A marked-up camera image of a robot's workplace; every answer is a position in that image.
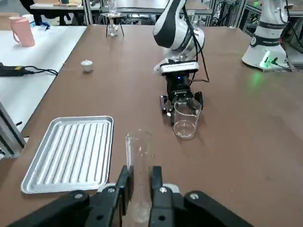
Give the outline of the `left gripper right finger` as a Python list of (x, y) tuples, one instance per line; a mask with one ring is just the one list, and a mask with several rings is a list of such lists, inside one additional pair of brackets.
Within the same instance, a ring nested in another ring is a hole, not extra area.
[(251, 227), (252, 224), (202, 191), (185, 195), (173, 192), (162, 182), (160, 166), (151, 177), (150, 227)]

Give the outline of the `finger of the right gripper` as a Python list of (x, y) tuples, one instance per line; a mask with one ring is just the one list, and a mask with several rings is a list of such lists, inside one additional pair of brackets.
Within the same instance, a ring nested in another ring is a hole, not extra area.
[(167, 115), (170, 119), (170, 124), (174, 125), (175, 122), (175, 108), (174, 103), (176, 98), (174, 96), (169, 95), (161, 95), (160, 96), (160, 106), (162, 114)]
[(202, 111), (204, 107), (204, 100), (202, 92), (196, 92), (192, 100), (192, 111)]

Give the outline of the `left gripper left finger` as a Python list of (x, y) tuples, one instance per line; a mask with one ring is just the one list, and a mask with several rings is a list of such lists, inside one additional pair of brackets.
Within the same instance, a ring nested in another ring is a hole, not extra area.
[(27, 216), (13, 227), (120, 227), (131, 195), (131, 172), (123, 166), (114, 185), (89, 196), (73, 191)]

